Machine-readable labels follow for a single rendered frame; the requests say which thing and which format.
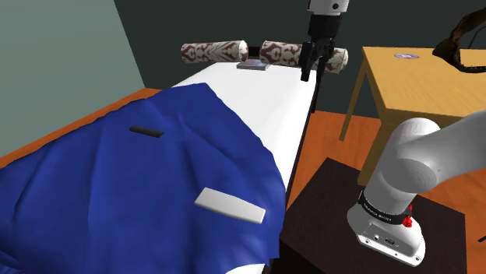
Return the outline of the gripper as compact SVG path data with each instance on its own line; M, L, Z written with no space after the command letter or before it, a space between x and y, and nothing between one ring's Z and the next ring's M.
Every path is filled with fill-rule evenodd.
M312 14L310 17L308 35L312 42L304 42L300 53L301 81L307 82L311 67L315 62L315 44L323 38L335 38L342 21L342 16L324 16ZM325 72L328 61L333 56L335 40L329 39L326 43L320 43L322 48L319 52L317 75Z

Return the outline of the red white patterned bolster pillow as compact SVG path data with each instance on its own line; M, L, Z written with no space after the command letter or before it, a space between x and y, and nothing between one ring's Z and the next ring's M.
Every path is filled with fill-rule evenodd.
M242 62L248 59L248 45L244 40L183 44L181 58L185 63Z
M265 40L259 49L259 59L261 62L270 65L299 68L301 49L301 44ZM326 63L325 72L339 74L346 68L348 59L347 49L336 47Z

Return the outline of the flat blue grey book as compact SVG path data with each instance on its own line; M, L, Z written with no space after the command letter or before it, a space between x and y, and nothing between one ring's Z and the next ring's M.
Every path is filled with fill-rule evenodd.
M237 64L237 69L266 71L269 64L263 63L259 59L247 59Z

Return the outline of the bed with white mattress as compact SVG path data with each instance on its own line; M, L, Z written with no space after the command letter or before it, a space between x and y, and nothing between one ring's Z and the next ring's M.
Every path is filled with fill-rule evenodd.
M313 93L313 85L303 83L299 76L295 68L273 66L266 71L252 71L237 69L234 63L219 63L171 88L208 85L272 153L286 191ZM10 121L16 121L20 113L26 112L33 128L39 129L51 127L56 117L80 114L81 118L0 158L0 169L106 114L164 90L139 88L123 78L93 73L77 77L62 73L21 83L3 83L0 108ZM257 265L234 269L250 274Z

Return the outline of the light wooden table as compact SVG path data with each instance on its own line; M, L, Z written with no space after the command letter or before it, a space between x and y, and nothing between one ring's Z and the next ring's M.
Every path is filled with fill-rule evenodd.
M419 55L402 59L394 54ZM357 183L365 186L394 128L409 118L427 118L440 127L486 109L486 72L460 72L432 54L431 48L363 47L362 63L340 133L347 134L361 84L368 80L381 126Z

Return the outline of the dark brown curved object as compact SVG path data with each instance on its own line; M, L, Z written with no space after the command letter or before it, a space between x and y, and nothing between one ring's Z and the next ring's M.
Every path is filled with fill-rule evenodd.
M432 54L460 72L473 74L486 72L486 65L465 66L460 59L460 38L484 22L486 22L486 7L465 15L451 31L450 35L435 47Z

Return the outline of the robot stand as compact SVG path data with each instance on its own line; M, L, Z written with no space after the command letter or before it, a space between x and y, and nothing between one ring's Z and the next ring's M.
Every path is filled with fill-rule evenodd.
M347 222L362 189L358 174L332 159L322 163L286 211L270 274L467 274L464 215L419 195L412 202L426 243L419 266L359 244Z

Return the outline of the white flat remote control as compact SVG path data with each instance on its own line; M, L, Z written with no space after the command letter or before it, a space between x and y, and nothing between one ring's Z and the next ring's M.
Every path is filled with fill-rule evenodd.
M266 215L264 208L212 188L204 188L195 204L224 216L256 224L261 224Z

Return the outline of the black remote control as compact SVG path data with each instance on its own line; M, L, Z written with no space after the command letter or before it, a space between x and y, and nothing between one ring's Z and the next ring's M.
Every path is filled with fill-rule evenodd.
M154 138L160 138L164 133L150 128L143 128L139 126L131 126L129 128L130 132L139 133L142 135L148 135Z

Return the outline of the blue blanket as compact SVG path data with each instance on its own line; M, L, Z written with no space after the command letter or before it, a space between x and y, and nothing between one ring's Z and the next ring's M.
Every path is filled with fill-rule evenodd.
M204 188L263 222L197 206ZM0 169L0 274L226 274L278 256L284 197L272 153L208 85L171 88Z

